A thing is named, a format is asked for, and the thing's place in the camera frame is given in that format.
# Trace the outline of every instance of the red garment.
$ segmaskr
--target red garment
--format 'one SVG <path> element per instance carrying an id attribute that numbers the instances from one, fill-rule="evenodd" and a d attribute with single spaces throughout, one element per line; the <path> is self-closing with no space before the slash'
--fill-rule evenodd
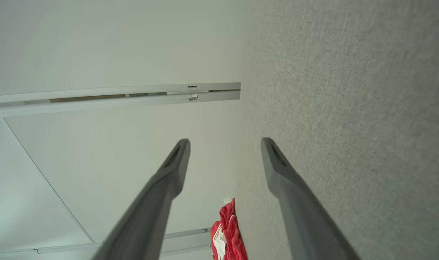
<path id="1" fill-rule="evenodd" d="M 210 239 L 214 260 L 218 260 L 218 253 L 213 239 L 220 225 L 222 226 L 224 236 L 226 237 L 226 254 L 224 255 L 224 260 L 248 260 L 244 243 L 240 238 L 240 231 L 235 213 L 236 199 L 232 199 L 232 202 L 226 204 L 226 206 L 222 207 L 219 211 L 221 221 L 216 221 L 211 227 Z"/>

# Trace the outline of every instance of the black seam line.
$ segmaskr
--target black seam line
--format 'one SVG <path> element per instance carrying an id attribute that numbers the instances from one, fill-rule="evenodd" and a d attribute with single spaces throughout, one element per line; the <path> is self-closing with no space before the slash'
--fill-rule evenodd
<path id="1" fill-rule="evenodd" d="M 41 173 L 41 175 L 43 176 L 43 178 L 47 181 L 47 183 L 49 184 L 49 186 L 51 187 L 51 189 L 54 191 L 54 193 L 57 195 L 57 197 L 60 199 L 60 201 L 62 202 L 62 204 L 64 204 L 65 208 L 68 210 L 68 212 L 70 213 L 70 215 L 72 215 L 73 219 L 75 220 L 75 222 L 78 224 L 79 228 L 81 229 L 82 232 L 84 232 L 84 234 L 86 235 L 86 237 L 92 242 L 95 243 L 94 240 L 91 238 L 91 236 L 86 232 L 86 230 L 84 229 L 84 227 L 79 223 L 79 221 L 76 219 L 76 217 L 74 216 L 74 214 L 70 211 L 70 209 L 67 207 L 67 205 L 65 204 L 65 202 L 62 200 L 62 198 L 59 196 L 59 194 L 57 194 L 57 191 L 54 190 L 54 187 L 52 187 L 51 183 L 46 179 L 46 176 L 44 176 L 44 174 L 41 172 L 41 170 L 38 168 L 38 165 L 36 165 L 35 161 L 33 161 L 33 158 L 30 156 L 30 154 L 26 151 L 25 147 L 23 147 L 22 143 L 20 142 L 20 140 L 18 139 L 18 137 L 16 136 L 16 134 L 14 133 L 14 131 L 12 130 L 11 126 L 8 124 L 8 122 L 6 121 L 6 119 L 3 117 L 3 120 L 6 122 L 6 125 L 8 125 L 9 129 L 11 130 L 11 132 L 13 133 L 13 135 L 16 137 L 18 143 L 20 143 L 20 145 L 22 146 L 23 150 L 26 152 L 26 154 L 28 155 L 28 157 L 30 158 L 30 160 L 33 162 L 33 164 L 36 166 L 36 169 L 38 169 L 39 173 Z"/>

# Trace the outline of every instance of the white label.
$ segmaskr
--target white label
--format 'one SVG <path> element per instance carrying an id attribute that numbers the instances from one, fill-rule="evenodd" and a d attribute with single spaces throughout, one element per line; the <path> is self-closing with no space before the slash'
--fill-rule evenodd
<path id="1" fill-rule="evenodd" d="M 229 197 L 227 197 L 226 199 L 224 199 L 224 204 L 225 204 L 225 205 L 228 204 L 228 203 L 231 203 L 231 202 L 232 202 L 232 200 L 229 199 Z"/>

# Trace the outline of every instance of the gray fabric surface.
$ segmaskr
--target gray fabric surface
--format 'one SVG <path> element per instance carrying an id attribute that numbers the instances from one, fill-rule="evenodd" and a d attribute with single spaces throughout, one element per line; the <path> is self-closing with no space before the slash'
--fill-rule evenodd
<path id="1" fill-rule="evenodd" d="M 439 1 L 252 2 L 248 17 L 236 213 L 249 259 L 291 258 L 267 136 L 361 258 L 439 259 Z"/>

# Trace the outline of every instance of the clothing tag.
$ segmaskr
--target clothing tag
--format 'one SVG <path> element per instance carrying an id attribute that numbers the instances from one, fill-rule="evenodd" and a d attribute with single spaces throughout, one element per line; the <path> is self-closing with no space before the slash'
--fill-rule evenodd
<path id="1" fill-rule="evenodd" d="M 224 205 L 226 205 L 226 204 L 228 204 L 228 203 L 231 203 L 231 202 L 232 202 L 232 200 L 229 199 L 229 197 L 227 197 L 226 199 L 224 199 Z"/>

